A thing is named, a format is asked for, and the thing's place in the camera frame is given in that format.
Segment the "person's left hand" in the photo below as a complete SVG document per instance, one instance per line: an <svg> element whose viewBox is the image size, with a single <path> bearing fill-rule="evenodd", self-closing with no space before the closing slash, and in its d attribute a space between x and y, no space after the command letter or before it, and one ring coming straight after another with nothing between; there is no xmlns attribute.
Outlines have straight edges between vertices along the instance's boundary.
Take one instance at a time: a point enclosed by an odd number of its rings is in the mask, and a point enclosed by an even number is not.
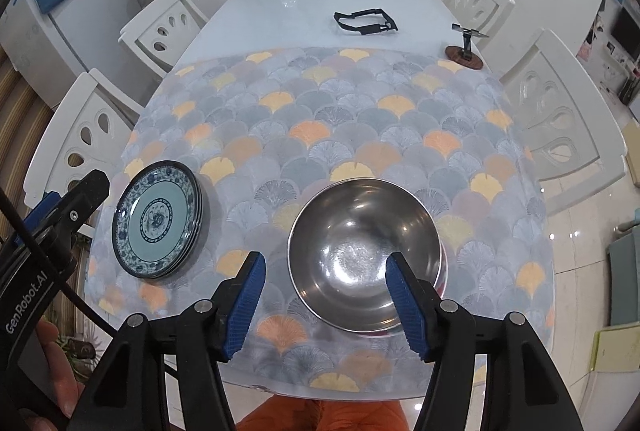
<svg viewBox="0 0 640 431"><path fill-rule="evenodd" d="M30 335L18 365L51 401L55 401L66 418L73 416L84 386L74 375L72 366L56 340L58 327L41 318Z"/></svg>

